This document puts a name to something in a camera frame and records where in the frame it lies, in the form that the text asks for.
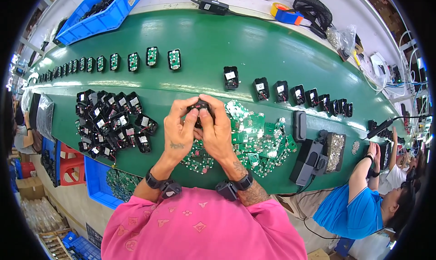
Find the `red plastic stool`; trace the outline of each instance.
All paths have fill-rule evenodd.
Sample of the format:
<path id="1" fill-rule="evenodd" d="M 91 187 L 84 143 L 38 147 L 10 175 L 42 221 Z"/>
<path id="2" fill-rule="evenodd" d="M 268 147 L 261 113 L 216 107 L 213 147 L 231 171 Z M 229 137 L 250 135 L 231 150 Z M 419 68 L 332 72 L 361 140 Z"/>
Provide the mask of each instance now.
<path id="1" fill-rule="evenodd" d="M 79 179 L 76 181 L 73 177 L 74 168 L 79 167 Z M 86 183 L 85 181 L 85 175 L 84 175 L 84 158 L 83 155 L 80 154 L 79 157 L 76 158 L 70 158 L 70 159 L 61 159 L 61 166 L 60 166 L 60 179 L 61 179 L 61 186 L 73 186 L 76 184 Z M 65 173 L 67 173 L 70 178 L 71 182 L 68 182 L 65 180 Z"/>
<path id="2" fill-rule="evenodd" d="M 23 178 L 30 178 L 30 171 L 34 171 L 35 166 L 33 165 L 33 162 L 22 162 L 21 163 L 21 172 L 23 174 Z"/>

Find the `pile of circuit boards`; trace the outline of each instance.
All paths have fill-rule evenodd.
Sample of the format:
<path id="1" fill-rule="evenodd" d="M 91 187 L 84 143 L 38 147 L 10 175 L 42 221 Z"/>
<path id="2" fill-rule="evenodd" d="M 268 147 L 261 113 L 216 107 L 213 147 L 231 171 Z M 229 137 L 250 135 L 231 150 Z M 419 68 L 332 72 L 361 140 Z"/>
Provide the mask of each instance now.
<path id="1" fill-rule="evenodd" d="M 106 183 L 114 197 L 128 202 L 143 178 L 112 168 L 106 172 Z"/>
<path id="2" fill-rule="evenodd" d="M 114 164 L 121 149 L 138 147 L 142 153 L 151 152 L 149 136 L 156 132 L 157 122 L 144 113 L 135 92 L 126 95 L 89 89 L 77 94 L 75 110 L 79 116 L 75 125 L 82 137 L 80 152 L 93 159 L 105 157 Z"/>
<path id="3" fill-rule="evenodd" d="M 264 178 L 276 166 L 281 166 L 291 152 L 297 151 L 292 135 L 286 135 L 285 119 L 265 122 L 263 113 L 248 111 L 237 100 L 225 105 L 231 116 L 233 149 L 241 163 Z M 191 151 L 181 161 L 186 168 L 204 174 L 214 165 L 200 140 L 194 140 Z"/>

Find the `hair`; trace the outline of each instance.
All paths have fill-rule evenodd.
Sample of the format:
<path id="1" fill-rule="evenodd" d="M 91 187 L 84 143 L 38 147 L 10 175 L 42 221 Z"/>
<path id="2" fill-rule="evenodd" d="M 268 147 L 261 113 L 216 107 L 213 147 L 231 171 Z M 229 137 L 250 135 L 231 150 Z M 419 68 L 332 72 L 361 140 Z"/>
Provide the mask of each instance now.
<path id="1" fill-rule="evenodd" d="M 397 204 L 399 205 L 398 209 L 394 216 L 389 219 L 385 225 L 387 228 L 393 228 L 397 234 L 399 234 L 406 225 L 413 207 L 415 206 L 414 193 L 415 191 L 411 190 L 409 181 L 401 183 L 401 195 L 397 201 Z"/>

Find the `blue shirt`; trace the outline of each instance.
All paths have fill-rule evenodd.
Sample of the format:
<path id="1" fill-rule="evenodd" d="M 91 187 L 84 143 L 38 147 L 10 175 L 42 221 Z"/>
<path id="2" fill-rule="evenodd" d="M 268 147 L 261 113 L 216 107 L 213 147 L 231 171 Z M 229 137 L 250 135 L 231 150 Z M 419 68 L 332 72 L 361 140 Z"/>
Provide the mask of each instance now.
<path id="1" fill-rule="evenodd" d="M 348 184 L 336 187 L 313 216 L 327 231 L 350 239 L 362 239 L 383 228 L 382 198 L 365 187 L 348 204 Z"/>

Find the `finger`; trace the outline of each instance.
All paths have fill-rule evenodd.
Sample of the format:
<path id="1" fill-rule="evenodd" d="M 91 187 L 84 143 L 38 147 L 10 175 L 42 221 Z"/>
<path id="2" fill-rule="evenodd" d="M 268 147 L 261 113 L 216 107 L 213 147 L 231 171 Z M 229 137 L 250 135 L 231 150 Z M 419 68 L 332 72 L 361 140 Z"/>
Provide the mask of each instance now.
<path id="1" fill-rule="evenodd" d="M 187 113 L 188 110 L 186 108 L 194 105 L 195 103 L 197 103 L 197 101 L 198 97 L 191 97 L 184 100 L 174 100 L 168 116 L 171 119 L 177 119 L 178 121 L 180 117 L 184 116 Z"/>
<path id="2" fill-rule="evenodd" d="M 200 94 L 200 99 L 209 103 L 212 113 L 215 114 L 215 124 L 218 126 L 224 125 L 228 119 L 224 103 L 207 94 Z"/>
<path id="3" fill-rule="evenodd" d="M 193 127 L 198 118 L 198 109 L 192 109 L 185 117 L 185 124 L 183 125 L 182 132 L 184 134 L 192 134 Z"/>
<path id="4" fill-rule="evenodd" d="M 200 121 L 203 127 L 203 134 L 206 136 L 215 136 L 214 120 L 207 109 L 200 109 Z"/>

